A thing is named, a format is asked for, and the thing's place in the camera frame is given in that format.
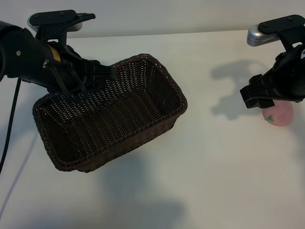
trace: pink ball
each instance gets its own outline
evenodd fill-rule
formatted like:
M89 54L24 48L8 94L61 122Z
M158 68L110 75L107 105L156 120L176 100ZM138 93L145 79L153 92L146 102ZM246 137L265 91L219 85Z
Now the pink ball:
M273 125L284 126L292 122L294 108L290 101L273 100L275 106L263 109L264 118Z

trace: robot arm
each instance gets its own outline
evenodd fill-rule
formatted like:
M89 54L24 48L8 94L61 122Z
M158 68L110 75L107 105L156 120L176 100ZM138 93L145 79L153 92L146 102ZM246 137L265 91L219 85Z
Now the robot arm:
M27 29L0 21L0 80L4 75L18 77L50 93L65 93L74 102L85 102L87 92L99 91L107 80L116 79L113 67L83 59L66 45L68 31L77 31L81 22L94 18L73 10L34 14L28 23L37 31L36 38ZM76 101L71 93L80 91L84 100Z
M305 19L298 15L260 23L249 29L247 42L258 46L281 40L286 52L272 69L256 75L240 90L247 108L268 108L273 100L300 102L305 98Z

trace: white tabletop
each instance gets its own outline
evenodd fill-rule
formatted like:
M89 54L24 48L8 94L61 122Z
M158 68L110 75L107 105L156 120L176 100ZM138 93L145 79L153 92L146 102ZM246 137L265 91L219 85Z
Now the white tabletop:
M60 172L31 110L46 90L22 83L0 175L1 229L303 229L305 102L286 127L246 109L239 90L283 47L246 44L247 31L70 39L83 58L157 58L188 110L174 128L88 174ZM0 83L4 146L16 79Z

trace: black cable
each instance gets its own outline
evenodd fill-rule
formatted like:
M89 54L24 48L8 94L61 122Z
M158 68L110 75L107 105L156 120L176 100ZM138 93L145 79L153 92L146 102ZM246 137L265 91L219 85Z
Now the black cable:
M8 148L9 148L10 133L11 133L12 125L13 125L13 119L14 119L14 114L15 114L15 109L16 109L16 104L17 104L17 98L18 98L18 93L19 93L19 89L20 89L20 84L21 84L21 79L18 79L17 84L16 84L16 89L15 89L15 95L14 95L14 99L13 99L13 104L11 106L11 111L10 111L10 121L9 121L8 132L6 134L5 146L4 146L4 150L3 150L3 154L2 154L2 158L1 158L1 162L0 162L0 174L1 174L1 171L2 171L2 168L3 168L3 164L4 164L5 157L6 157L6 153L7 153Z

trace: brown wicker basket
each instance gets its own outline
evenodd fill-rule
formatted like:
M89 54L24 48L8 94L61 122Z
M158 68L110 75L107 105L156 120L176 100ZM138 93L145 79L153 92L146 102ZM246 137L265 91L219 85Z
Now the brown wicker basket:
M48 94L35 103L36 126L58 170L93 171L170 130L185 112L181 89L151 55L115 67L117 80L89 93L85 104L74 104L63 94Z

